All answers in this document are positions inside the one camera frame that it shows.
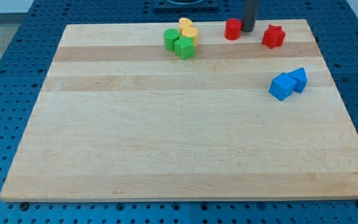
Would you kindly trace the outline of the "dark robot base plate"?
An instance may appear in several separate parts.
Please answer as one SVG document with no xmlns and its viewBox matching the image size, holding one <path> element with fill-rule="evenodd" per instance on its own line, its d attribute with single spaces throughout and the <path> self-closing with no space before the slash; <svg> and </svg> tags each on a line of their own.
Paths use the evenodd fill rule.
<svg viewBox="0 0 358 224">
<path fill-rule="evenodd" d="M 219 0 L 153 0 L 153 10 L 218 9 Z"/>
</svg>

